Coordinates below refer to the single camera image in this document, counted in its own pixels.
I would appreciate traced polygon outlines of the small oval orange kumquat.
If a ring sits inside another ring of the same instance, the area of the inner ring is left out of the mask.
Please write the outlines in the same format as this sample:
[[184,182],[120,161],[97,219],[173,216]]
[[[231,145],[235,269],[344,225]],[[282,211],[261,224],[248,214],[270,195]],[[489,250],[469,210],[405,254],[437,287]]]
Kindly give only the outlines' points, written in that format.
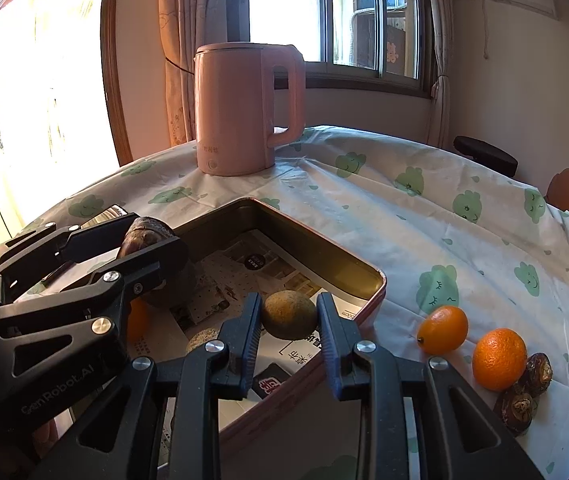
[[420,325],[417,342],[431,356],[444,356],[457,350],[467,339],[469,321],[462,309],[443,306],[433,311]]

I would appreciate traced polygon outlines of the dark brown wrinkled fruit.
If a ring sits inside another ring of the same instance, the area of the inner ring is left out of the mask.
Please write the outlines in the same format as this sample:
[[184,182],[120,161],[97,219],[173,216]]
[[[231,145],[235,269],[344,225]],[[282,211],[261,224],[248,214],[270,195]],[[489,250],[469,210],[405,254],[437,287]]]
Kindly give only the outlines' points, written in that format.
[[552,378],[553,369],[548,356],[537,352],[528,358],[519,384],[532,398],[538,398],[548,390]]

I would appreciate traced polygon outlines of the small green-brown round fruit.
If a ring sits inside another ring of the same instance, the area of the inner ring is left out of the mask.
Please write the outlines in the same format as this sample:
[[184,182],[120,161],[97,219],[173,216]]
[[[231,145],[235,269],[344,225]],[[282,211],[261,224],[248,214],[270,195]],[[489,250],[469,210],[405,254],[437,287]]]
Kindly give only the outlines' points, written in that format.
[[271,336],[300,340],[316,330],[318,310],[316,304],[301,292],[281,290],[265,300],[260,319]]

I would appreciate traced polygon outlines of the printed paper sheet in tin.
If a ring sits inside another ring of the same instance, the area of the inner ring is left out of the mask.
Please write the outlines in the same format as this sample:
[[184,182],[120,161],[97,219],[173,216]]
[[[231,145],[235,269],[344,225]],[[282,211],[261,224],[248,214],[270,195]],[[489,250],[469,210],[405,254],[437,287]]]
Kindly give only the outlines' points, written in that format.
[[[340,285],[336,278],[320,273],[318,266],[309,266],[294,257],[260,231],[232,237],[202,258],[190,258],[196,271],[196,286],[185,307],[155,309],[141,298],[134,300],[128,321],[128,349],[133,356],[150,356],[158,362],[185,356],[193,335],[208,327],[220,330],[223,322],[239,316],[251,292],[262,297],[263,305],[271,294],[281,290],[301,292],[314,304],[320,294],[328,292],[339,315],[347,320],[359,318],[372,295],[358,287],[368,278],[377,281],[379,275],[368,266],[351,261],[346,252],[338,252],[332,260],[339,266],[342,278],[347,279],[347,285]],[[320,347],[319,314],[316,330],[300,340],[271,336],[260,319],[252,384],[244,399],[220,401],[220,429],[255,416],[272,393],[309,370]]]

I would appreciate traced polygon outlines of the pink metal tin box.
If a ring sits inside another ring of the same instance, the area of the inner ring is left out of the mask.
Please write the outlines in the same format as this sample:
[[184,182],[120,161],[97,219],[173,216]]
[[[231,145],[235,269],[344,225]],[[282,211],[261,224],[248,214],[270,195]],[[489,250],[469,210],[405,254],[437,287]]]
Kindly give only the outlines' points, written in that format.
[[[188,247],[177,281],[135,301],[129,320],[130,356],[166,362],[241,312],[246,296],[281,290],[315,300],[334,298],[339,315],[362,324],[379,307],[383,272],[313,229],[254,198],[242,198],[176,229],[141,218],[148,237],[175,234]],[[260,437],[321,382],[318,332],[293,340],[260,333],[254,379],[242,401],[219,404],[222,453]]]

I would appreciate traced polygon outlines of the pink electric kettle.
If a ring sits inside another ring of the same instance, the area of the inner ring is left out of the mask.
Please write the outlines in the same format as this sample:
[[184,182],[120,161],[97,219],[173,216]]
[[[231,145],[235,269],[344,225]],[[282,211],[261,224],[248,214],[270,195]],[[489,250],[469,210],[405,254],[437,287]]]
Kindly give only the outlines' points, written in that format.
[[[289,79],[287,127],[275,126],[276,70]],[[306,66],[290,44],[224,42],[194,58],[196,161],[204,174],[237,177],[275,165],[275,149],[305,128]]]

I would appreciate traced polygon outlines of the white green-cloud tablecloth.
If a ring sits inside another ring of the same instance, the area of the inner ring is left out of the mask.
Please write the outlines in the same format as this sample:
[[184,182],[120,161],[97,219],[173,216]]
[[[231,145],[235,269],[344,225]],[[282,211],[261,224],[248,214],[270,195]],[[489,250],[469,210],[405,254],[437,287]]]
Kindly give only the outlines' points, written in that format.
[[40,223],[80,223],[110,205],[180,226],[253,197],[381,269],[373,332],[402,356],[430,307],[456,304],[478,338],[515,330],[554,370],[525,451],[548,479],[569,478],[569,212],[531,186],[436,148],[337,127],[307,129],[275,166],[213,177],[184,144],[137,160],[42,207]]

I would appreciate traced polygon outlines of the beige left curtain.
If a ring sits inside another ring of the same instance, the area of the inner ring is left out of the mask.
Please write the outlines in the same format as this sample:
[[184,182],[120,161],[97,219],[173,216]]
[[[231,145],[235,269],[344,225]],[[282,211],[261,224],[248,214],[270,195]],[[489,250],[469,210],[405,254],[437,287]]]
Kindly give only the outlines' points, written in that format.
[[194,57],[207,43],[219,0],[158,0],[164,55],[165,108],[170,144],[196,138]]

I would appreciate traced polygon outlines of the beige curtain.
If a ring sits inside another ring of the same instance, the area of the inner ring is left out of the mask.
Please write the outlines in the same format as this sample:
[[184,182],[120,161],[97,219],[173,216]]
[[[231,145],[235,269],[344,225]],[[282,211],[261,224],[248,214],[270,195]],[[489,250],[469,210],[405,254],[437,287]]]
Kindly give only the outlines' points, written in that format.
[[165,108],[170,144],[196,138],[194,57],[207,43],[219,0],[158,0],[164,55]]
[[433,46],[436,78],[432,84],[432,107],[427,143],[446,148],[449,141],[451,65],[455,35],[453,34],[453,0],[429,0],[433,23]]

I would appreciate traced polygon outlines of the black round stool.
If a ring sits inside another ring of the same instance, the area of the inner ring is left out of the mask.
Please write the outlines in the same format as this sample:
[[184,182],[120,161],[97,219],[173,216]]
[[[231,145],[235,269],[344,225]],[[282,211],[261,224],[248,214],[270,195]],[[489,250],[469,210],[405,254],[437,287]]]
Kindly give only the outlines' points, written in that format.
[[498,174],[508,178],[514,178],[519,162],[510,154],[500,148],[470,136],[456,136],[453,139],[453,147],[461,155],[470,158]]

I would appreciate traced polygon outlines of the sliding glass window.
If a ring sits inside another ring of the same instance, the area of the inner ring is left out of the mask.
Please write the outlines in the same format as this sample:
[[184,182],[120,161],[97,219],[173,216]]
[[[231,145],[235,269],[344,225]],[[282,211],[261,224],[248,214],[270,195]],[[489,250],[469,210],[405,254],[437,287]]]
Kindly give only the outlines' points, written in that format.
[[429,0],[226,0],[231,41],[292,44],[310,88],[425,96]]

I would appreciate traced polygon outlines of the beige right curtain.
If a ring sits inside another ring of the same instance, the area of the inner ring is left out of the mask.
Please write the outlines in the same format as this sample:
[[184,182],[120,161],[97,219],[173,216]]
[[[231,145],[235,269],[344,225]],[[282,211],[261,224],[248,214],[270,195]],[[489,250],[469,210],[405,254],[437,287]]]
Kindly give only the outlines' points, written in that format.
[[432,107],[427,143],[446,148],[449,141],[451,65],[455,35],[453,34],[453,0],[429,0],[433,23],[433,46],[436,78],[432,84]]

